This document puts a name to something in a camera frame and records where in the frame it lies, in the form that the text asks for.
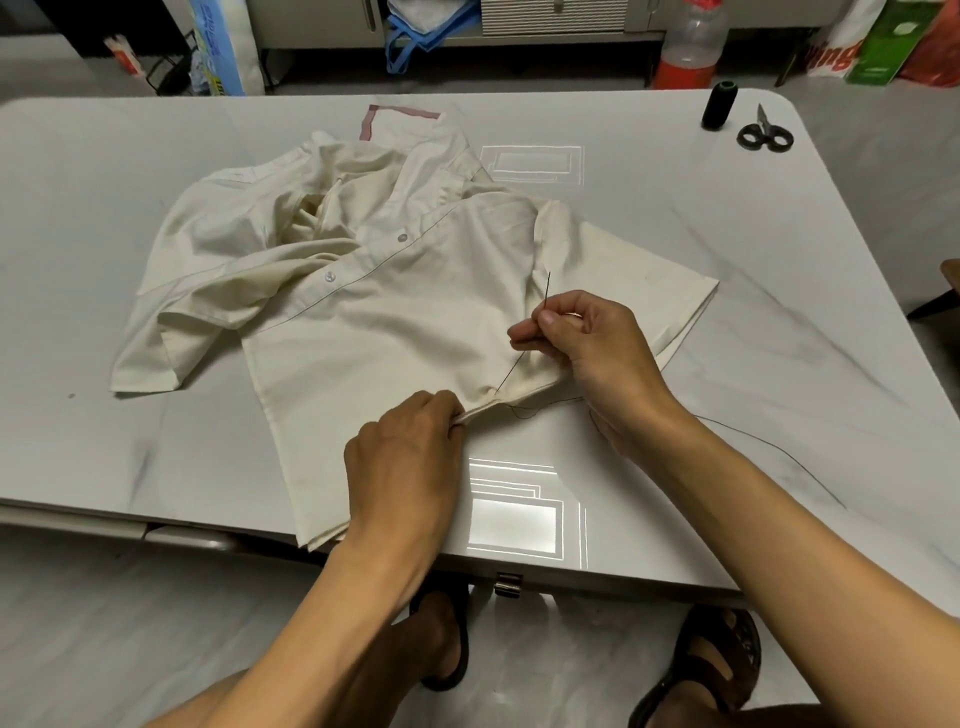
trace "pink trim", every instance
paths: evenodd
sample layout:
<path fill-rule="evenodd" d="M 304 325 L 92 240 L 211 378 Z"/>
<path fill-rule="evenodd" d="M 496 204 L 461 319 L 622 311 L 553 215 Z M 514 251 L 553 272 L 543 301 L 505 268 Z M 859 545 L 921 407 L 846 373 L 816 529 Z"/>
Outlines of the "pink trim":
<path fill-rule="evenodd" d="M 393 111 L 399 111 L 400 113 L 405 113 L 408 116 L 422 116 L 424 119 L 439 119 L 440 115 L 435 111 L 424 111 L 423 109 L 411 109 L 410 107 L 379 107 L 374 104 L 370 104 L 370 108 L 367 109 L 367 115 L 363 117 L 363 123 L 360 125 L 360 141 L 370 141 L 371 136 L 373 135 L 373 118 L 376 116 L 376 113 L 381 109 L 391 109 Z"/>

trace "right hand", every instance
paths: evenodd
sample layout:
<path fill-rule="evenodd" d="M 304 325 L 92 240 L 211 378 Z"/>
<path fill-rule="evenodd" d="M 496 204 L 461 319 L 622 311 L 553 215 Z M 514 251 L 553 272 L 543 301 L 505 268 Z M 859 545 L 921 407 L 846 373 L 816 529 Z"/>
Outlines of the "right hand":
<path fill-rule="evenodd" d="M 519 352 L 570 367 L 597 428 L 625 456 L 648 418 L 683 412 L 670 394 L 633 311 L 586 291 L 551 296 L 507 330 Z"/>

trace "scissor handle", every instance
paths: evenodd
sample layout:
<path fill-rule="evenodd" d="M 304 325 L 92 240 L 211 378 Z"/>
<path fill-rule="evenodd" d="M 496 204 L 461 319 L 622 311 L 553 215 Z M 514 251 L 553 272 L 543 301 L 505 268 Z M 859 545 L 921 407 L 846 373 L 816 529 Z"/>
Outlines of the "scissor handle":
<path fill-rule="evenodd" d="M 736 143 L 744 149 L 749 149 L 751 152 L 755 152 L 757 149 L 761 149 L 763 145 L 767 143 L 767 137 L 766 134 L 763 133 L 763 129 L 760 128 L 759 124 L 748 124 L 741 129 L 740 133 L 736 136 Z"/>
<path fill-rule="evenodd" d="M 770 125 L 770 135 L 767 137 L 767 149 L 771 152 L 786 152 L 793 146 L 793 134 L 776 124 Z"/>
<path fill-rule="evenodd" d="M 783 127 L 770 126 L 770 135 L 763 133 L 759 124 L 748 124 L 736 136 L 736 142 L 744 149 L 755 152 L 764 146 L 771 152 L 786 152 L 793 146 L 793 134 Z"/>

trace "white table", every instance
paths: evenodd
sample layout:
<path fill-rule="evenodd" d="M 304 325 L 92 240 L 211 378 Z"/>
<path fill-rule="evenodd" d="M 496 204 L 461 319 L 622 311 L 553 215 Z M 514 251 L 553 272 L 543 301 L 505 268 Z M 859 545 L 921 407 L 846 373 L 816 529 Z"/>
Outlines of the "white table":
<path fill-rule="evenodd" d="M 736 145 L 758 101 L 796 136 L 792 151 Z M 356 138 L 371 102 L 451 113 L 495 177 L 719 278 L 666 370 L 670 385 L 694 413 L 803 463 L 823 485 L 776 448 L 712 425 L 844 538 L 960 614 L 960 423 L 799 116 L 752 89 L 721 133 L 699 127 L 702 92 L 5 105 L 0 500 L 119 523 L 293 532 L 236 342 L 170 394 L 117 399 L 109 366 L 180 192 L 316 129 Z M 471 426 L 468 455 L 444 551 L 478 572 L 733 587 L 582 404 L 525 422 L 491 414 Z"/>

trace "plastic bottle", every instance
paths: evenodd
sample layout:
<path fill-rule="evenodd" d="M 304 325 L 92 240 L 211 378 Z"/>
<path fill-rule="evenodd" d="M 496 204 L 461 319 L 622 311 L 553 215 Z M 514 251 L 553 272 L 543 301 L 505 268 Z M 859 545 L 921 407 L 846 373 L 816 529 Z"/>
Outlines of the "plastic bottle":
<path fill-rule="evenodd" d="M 720 0 L 684 0 L 666 32 L 654 88 L 709 88 L 729 32 Z"/>

